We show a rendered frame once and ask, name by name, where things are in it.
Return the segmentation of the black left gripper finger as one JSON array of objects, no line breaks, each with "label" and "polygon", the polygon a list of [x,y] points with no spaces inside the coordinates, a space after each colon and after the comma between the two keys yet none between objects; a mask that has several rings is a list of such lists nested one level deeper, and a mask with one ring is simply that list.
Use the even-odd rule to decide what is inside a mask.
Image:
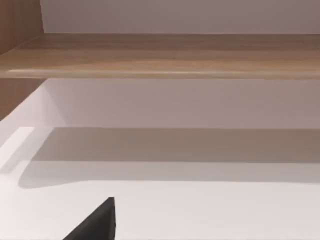
[{"label": "black left gripper finger", "polygon": [[63,240],[115,240],[115,198],[108,197]]}]

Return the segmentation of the wooden open shelf unit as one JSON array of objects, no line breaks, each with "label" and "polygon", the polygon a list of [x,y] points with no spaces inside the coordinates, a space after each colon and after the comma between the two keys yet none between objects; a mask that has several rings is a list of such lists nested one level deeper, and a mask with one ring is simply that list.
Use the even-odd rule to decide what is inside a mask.
[{"label": "wooden open shelf unit", "polygon": [[0,79],[314,79],[320,0],[0,0]]}]

